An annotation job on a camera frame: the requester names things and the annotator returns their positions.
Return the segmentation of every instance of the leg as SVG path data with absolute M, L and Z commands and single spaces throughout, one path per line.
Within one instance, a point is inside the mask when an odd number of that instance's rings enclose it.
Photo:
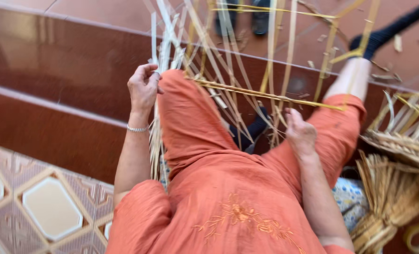
M 357 78 L 353 79 L 351 89 L 353 94 L 347 95 L 349 81 L 356 72 L 354 66 L 362 67 L 363 70 L 358 70 Z M 365 98 L 370 68 L 371 62 L 363 58 L 348 60 L 323 101 L 325 104 L 342 107 L 347 99 L 347 110 L 320 107 L 307 120 L 318 131 L 316 152 L 319 154 L 322 169 L 331 188 L 335 186 L 343 165 L 350 159 L 357 144 L 361 122 L 365 116 L 365 108 L 359 97 Z M 262 158 L 264 163 L 278 171 L 301 201 L 299 165 L 288 142 L 283 141 L 278 147 L 263 154 Z
M 351 157 L 357 143 L 360 126 L 365 117 L 363 101 L 368 88 L 371 58 L 375 51 L 393 36 L 419 20 L 419 6 L 400 17 L 389 26 L 371 33 L 363 58 L 351 58 L 343 67 L 335 83 L 324 96 L 323 103 L 342 107 L 345 111 L 318 108 L 307 120 L 318 131 L 316 152 L 319 154 L 327 182 L 333 188 L 343 165 Z M 361 36 L 352 40 L 350 49 L 359 46 Z M 287 141 L 263 156 L 264 162 L 281 174 L 298 200 L 302 198 L 300 171 L 296 158 Z
M 157 103 L 170 179 L 206 152 L 237 150 L 206 90 L 186 80 L 181 70 L 164 72 L 159 85 L 165 91 Z

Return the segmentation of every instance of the silver bracelet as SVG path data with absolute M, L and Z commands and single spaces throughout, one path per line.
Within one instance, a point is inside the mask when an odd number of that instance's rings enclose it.
M 127 125 L 126 125 L 126 128 L 127 128 L 129 131 L 132 131 L 132 132 L 144 132 L 144 131 L 148 131 L 148 130 L 149 130 L 149 125 L 147 124 L 147 126 L 145 126 L 144 128 L 131 128 L 131 127 L 129 127 L 129 125 L 127 124 Z

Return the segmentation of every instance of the wrist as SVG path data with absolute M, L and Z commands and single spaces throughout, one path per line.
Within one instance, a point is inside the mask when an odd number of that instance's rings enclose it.
M 143 128 L 149 123 L 150 112 L 131 111 L 128 125 L 131 128 Z
M 306 151 L 305 153 L 296 154 L 299 163 L 307 163 L 319 160 L 319 155 L 316 150 Z

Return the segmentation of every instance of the dark shoe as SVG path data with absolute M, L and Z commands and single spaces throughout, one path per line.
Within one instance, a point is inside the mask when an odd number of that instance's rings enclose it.
M 252 6 L 270 7 L 270 0 L 253 0 Z M 252 12 L 252 32 L 266 34 L 269 30 L 269 12 Z

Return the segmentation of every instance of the orange embroidery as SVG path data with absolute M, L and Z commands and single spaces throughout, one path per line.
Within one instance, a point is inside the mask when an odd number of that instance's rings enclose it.
M 195 225 L 193 227 L 198 228 L 198 232 L 205 230 L 209 230 L 209 233 L 205 235 L 206 242 L 212 236 L 220 235 L 218 234 L 217 228 L 219 225 L 222 225 L 225 221 L 225 218 L 229 217 L 231 220 L 231 224 L 235 225 L 238 222 L 246 223 L 249 225 L 249 229 L 252 229 L 252 222 L 257 224 L 258 231 L 262 231 L 268 234 L 271 234 L 273 237 L 277 239 L 288 240 L 290 243 L 294 244 L 297 249 L 299 250 L 300 254 L 306 254 L 306 252 L 297 245 L 293 239 L 290 237 L 293 233 L 290 231 L 290 228 L 282 229 L 282 226 L 276 220 L 271 219 L 263 219 L 262 216 L 266 216 L 260 213 L 255 213 L 255 210 L 246 209 L 247 205 L 245 201 L 239 202 L 239 195 L 231 193 L 229 195 L 228 203 L 222 203 L 222 216 L 213 215 L 210 217 L 208 221 L 206 221 L 203 225 Z

